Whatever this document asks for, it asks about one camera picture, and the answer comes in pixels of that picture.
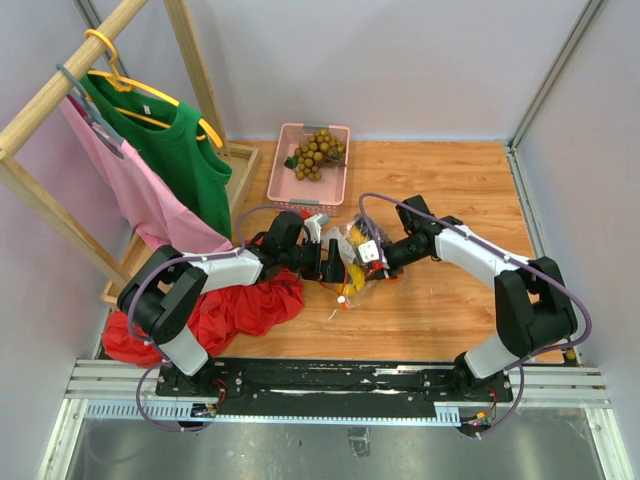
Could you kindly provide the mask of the yellow fake lemon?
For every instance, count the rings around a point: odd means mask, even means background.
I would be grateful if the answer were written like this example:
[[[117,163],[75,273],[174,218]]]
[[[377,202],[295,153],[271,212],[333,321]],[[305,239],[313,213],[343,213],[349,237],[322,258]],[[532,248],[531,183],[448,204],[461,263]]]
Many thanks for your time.
[[[343,294],[348,297],[356,296],[367,288],[366,273],[358,264],[347,265],[348,280],[344,285]]]

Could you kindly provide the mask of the clear zip bag orange seal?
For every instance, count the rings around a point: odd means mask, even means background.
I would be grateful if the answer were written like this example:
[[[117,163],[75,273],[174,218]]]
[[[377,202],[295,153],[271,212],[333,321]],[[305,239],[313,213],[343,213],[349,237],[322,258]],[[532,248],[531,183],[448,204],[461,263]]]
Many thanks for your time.
[[[377,283],[392,283],[395,281],[379,281],[377,279],[377,271],[382,267],[382,257],[380,256],[380,260],[370,264],[363,264],[357,255],[356,248],[349,238],[349,233],[352,227],[357,226],[361,232],[366,236],[367,240],[378,239],[389,240],[388,235],[382,229],[378,229],[377,225],[370,221],[370,224],[362,217],[361,214],[356,214],[350,221],[345,224],[334,226],[329,229],[326,233],[324,233],[321,237],[321,245],[323,247],[327,247],[330,239],[337,239],[339,245],[340,255],[346,267],[346,282],[348,280],[347,274],[347,265],[348,264],[358,264],[362,267],[366,273],[367,280],[367,288],[364,292],[353,296],[348,297],[343,294],[344,285],[346,284],[325,284],[322,285],[330,290],[332,290],[336,294],[336,301],[338,304],[338,308],[340,310],[348,311],[357,306],[359,306],[368,293],[370,289],[372,289]]]

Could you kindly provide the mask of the brown longan fruit bunch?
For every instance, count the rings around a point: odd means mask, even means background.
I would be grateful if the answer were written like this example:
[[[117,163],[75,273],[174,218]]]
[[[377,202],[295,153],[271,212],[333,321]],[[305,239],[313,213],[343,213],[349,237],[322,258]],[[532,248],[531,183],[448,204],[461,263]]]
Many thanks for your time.
[[[283,164],[295,173],[297,180],[317,182],[326,169],[346,165],[346,148],[345,142],[323,128],[300,140]]]

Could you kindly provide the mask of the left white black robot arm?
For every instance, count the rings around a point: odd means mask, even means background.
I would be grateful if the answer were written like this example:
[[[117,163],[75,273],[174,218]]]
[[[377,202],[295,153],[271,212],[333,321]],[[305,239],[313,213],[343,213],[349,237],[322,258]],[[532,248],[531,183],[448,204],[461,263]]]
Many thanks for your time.
[[[187,326],[199,297],[266,282],[283,268],[305,280],[344,284],[348,273],[338,242],[321,244],[328,222],[325,214],[305,219],[294,209],[284,209],[268,230],[229,251],[196,255],[162,246],[121,290],[117,308],[127,316],[130,331],[140,330],[141,339],[180,372],[181,386],[203,395],[213,386],[214,371],[206,365],[209,354]]]

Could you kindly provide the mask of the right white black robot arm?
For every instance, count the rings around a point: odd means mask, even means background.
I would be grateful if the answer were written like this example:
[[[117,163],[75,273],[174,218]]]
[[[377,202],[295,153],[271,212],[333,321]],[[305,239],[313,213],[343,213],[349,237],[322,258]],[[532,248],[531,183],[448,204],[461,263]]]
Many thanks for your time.
[[[507,368],[577,332],[572,300],[554,260],[513,254],[455,217],[438,218],[420,195],[395,208],[404,239],[386,241],[376,227],[371,230],[390,272],[430,257],[459,267],[494,293],[495,333],[454,361],[453,387],[460,397],[477,399]]]

